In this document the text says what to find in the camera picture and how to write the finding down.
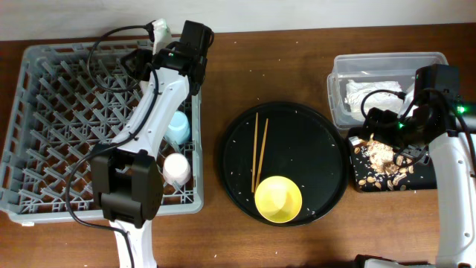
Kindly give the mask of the white napkin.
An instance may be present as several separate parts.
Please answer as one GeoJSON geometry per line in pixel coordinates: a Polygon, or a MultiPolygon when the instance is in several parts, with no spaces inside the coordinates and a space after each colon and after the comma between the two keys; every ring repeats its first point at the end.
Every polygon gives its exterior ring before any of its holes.
{"type": "MultiPolygon", "coordinates": [[[[361,102],[364,98],[379,89],[385,89],[392,92],[402,92],[402,88],[396,81],[382,81],[372,83],[358,83],[354,80],[348,80],[346,84],[345,104],[350,107],[350,115],[357,121],[364,121],[361,113],[361,102]]],[[[375,93],[371,95],[364,104],[364,111],[368,113],[371,108],[378,108],[381,110],[390,110],[398,112],[402,106],[402,101],[391,93],[375,93]]]]}

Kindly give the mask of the blue cup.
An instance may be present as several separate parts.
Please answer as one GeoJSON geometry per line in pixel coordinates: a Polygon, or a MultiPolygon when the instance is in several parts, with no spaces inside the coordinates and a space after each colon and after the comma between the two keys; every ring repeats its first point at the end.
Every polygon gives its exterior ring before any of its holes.
{"type": "Polygon", "coordinates": [[[169,143],[182,145],[188,142],[190,135],[188,117],[181,111],[175,111],[164,137],[169,143]]]}

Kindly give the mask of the peanut shells and food scraps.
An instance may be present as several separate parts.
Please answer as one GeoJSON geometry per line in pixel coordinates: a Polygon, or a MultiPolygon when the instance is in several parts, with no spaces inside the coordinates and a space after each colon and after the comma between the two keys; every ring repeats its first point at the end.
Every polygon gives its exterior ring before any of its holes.
{"type": "Polygon", "coordinates": [[[350,152],[356,186],[364,192],[404,191],[414,163],[404,156],[397,156],[386,144],[370,139],[351,137],[350,152]]]}

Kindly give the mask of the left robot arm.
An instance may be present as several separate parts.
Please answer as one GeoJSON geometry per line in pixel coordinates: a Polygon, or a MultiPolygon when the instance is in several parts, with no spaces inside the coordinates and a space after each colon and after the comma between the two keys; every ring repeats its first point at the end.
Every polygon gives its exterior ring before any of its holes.
{"type": "Polygon", "coordinates": [[[132,117],[110,144],[97,144],[88,157],[94,202],[115,233],[121,267],[156,267],[152,220],[164,193],[156,163],[161,143],[179,106],[197,95],[205,80],[214,32],[186,21],[179,40],[163,47],[167,26],[144,26],[151,51],[136,50],[136,77],[148,86],[132,117]]]}

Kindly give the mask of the pink cup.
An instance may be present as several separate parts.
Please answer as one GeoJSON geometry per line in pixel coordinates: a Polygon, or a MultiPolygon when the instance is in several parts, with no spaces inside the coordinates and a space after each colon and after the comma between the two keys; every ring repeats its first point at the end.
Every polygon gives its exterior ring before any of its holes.
{"type": "Polygon", "coordinates": [[[191,178],[191,167],[187,158],[180,153],[170,154],[163,163],[163,177],[170,185],[185,185],[191,178]]]}

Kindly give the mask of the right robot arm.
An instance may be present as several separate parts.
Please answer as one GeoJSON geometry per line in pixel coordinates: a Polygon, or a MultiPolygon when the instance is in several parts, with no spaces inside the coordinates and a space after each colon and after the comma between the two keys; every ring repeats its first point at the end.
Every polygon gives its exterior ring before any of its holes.
{"type": "Polygon", "coordinates": [[[410,103],[399,115],[363,111],[358,135],[415,162],[431,158],[437,181],[440,242],[437,267],[475,266],[475,104],[460,96],[455,66],[416,70],[410,103]]]}

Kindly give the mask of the yellow bowl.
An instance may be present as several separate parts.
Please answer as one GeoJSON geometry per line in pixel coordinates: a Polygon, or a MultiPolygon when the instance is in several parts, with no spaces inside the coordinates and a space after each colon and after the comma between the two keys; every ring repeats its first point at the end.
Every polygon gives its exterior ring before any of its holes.
{"type": "Polygon", "coordinates": [[[254,192],[260,215],[271,223],[288,223],[299,215],[303,197],[299,187],[284,176],[264,179],[254,192]]]}

